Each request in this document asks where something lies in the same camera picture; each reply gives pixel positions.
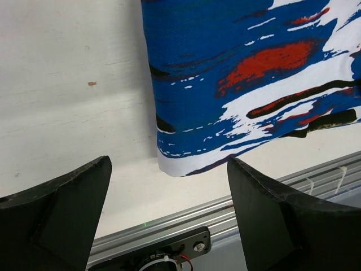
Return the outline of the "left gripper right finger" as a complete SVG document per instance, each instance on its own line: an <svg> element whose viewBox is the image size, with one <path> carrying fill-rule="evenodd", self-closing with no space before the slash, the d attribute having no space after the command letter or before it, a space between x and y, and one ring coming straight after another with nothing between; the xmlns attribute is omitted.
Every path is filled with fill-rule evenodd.
<svg viewBox="0 0 361 271"><path fill-rule="evenodd" d="M360 209L300 192L232 158L228 182L248 270L359 270Z"/></svg>

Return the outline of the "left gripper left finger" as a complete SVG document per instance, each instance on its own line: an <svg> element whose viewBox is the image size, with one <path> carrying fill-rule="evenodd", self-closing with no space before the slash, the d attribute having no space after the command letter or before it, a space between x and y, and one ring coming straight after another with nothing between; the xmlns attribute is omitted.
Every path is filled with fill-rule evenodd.
<svg viewBox="0 0 361 271"><path fill-rule="evenodd" d="M1 270L85 270L112 173L109 156L1 198Z"/></svg>

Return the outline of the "blue white patterned trousers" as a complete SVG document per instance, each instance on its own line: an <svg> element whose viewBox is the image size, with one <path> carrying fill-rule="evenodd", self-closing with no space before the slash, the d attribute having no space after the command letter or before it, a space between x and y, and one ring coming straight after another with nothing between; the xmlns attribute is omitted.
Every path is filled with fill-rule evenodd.
<svg viewBox="0 0 361 271"><path fill-rule="evenodd" d="M360 122L359 1L142 1L158 164L208 171Z"/></svg>

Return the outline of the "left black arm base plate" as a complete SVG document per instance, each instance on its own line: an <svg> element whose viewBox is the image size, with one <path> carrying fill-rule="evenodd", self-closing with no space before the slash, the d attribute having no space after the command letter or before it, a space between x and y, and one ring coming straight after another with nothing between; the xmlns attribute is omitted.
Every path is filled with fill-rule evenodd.
<svg viewBox="0 0 361 271"><path fill-rule="evenodd" d="M125 245L96 253L89 258L87 270L181 270L185 263L211 250L206 226L169 237L144 237Z"/></svg>

